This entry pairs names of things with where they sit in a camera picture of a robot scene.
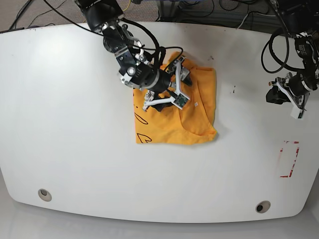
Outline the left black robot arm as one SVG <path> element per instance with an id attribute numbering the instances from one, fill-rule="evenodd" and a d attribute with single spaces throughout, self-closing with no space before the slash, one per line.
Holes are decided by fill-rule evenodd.
<path id="1" fill-rule="evenodd" d="M 317 0 L 268 0 L 267 5 L 279 20 L 280 27 L 275 30 L 264 46 L 276 63 L 289 74 L 277 77 L 269 84 L 266 101 L 281 105 L 290 102 L 304 111 L 310 92 L 319 87 L 319 2 Z M 303 62 L 303 68 L 288 65 L 290 46 L 286 45 L 286 56 L 281 61 L 273 50 L 276 37 L 283 35 L 285 40 L 294 40 L 295 51 Z"/>

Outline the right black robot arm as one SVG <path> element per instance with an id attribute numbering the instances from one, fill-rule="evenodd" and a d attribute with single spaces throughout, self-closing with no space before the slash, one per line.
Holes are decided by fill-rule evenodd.
<path id="1" fill-rule="evenodd" d="M 182 66 L 185 57 L 178 54 L 164 69 L 162 64 L 166 48 L 159 45 L 155 36 L 144 26 L 124 18 L 115 0 L 77 0 L 89 29 L 103 35 L 105 49 L 114 54 L 120 69 L 121 82 L 133 89 L 146 91 L 143 110 L 149 107 L 162 111 L 175 106 L 182 109 L 190 97 L 182 92 L 181 84 L 192 85 L 190 72 Z M 128 30 L 134 25 L 146 33 L 155 47 L 146 50 L 141 41 Z"/>

